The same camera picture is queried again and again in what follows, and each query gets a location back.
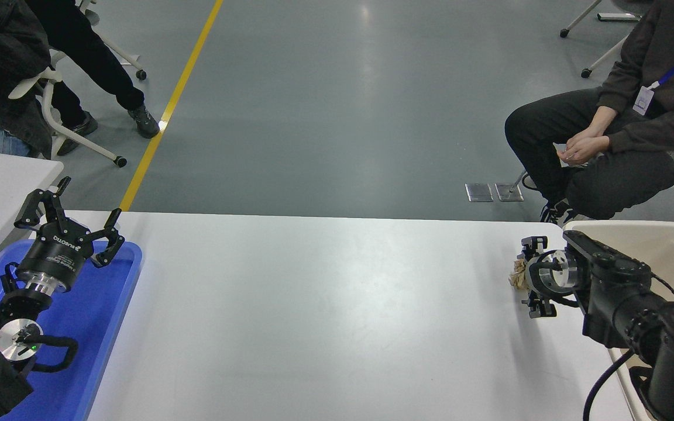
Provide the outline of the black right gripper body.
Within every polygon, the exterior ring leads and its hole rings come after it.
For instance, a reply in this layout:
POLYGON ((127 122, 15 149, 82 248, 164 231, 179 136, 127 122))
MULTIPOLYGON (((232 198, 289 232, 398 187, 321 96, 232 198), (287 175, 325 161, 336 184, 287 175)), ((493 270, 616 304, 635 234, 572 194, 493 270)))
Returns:
POLYGON ((532 255, 526 258, 526 286, 527 290, 541 293, 541 278, 538 264, 544 254, 532 255))

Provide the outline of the person's left hand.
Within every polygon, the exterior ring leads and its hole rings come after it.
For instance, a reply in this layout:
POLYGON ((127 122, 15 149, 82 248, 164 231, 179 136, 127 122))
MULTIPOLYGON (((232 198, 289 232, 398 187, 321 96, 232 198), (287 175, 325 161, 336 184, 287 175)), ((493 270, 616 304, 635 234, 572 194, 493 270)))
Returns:
POLYGON ((578 165, 587 163, 593 157, 607 151, 610 146, 610 139, 608 136, 596 137, 593 139, 583 139, 571 149, 557 151, 556 155, 559 159, 567 165, 578 165))

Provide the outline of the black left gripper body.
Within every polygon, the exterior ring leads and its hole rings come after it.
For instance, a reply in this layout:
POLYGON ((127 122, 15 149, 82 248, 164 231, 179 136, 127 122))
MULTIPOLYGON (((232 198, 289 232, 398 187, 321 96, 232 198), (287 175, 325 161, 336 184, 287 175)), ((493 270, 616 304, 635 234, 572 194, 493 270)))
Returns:
POLYGON ((70 289, 75 284, 85 261, 93 253, 92 245, 78 242, 89 229, 72 219, 65 227, 57 222, 43 224, 36 239, 18 266, 18 279, 32 282, 38 275, 59 281, 59 288, 70 289))

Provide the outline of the person's right hand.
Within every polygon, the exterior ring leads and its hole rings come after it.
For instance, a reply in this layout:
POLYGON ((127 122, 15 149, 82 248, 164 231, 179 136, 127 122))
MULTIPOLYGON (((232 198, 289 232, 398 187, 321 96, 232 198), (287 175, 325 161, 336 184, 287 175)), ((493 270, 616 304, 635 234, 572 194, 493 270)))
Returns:
POLYGON ((589 126, 588 128, 585 128, 585 130, 582 130, 576 133, 574 136, 570 137, 570 139, 566 142, 566 148, 571 149, 578 143, 578 141, 583 139, 593 139, 596 137, 601 137, 603 133, 604 128, 589 126))

